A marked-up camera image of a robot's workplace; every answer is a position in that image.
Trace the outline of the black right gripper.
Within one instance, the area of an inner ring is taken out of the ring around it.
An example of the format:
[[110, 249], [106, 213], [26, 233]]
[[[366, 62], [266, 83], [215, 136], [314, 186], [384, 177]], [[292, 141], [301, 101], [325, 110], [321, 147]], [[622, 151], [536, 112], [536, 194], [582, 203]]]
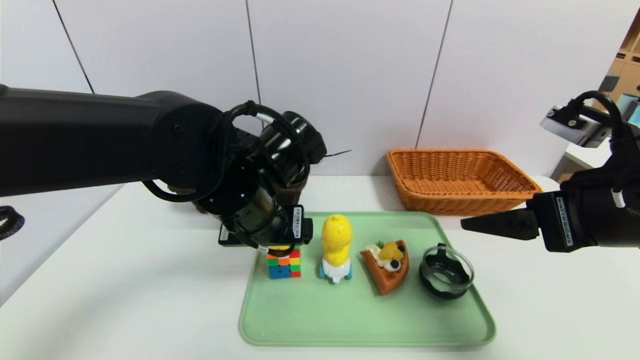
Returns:
[[532, 209], [518, 208], [460, 221], [462, 229], [515, 240], [541, 234], [546, 250], [638, 248], [639, 179], [624, 183], [569, 180], [559, 191], [535, 194]]

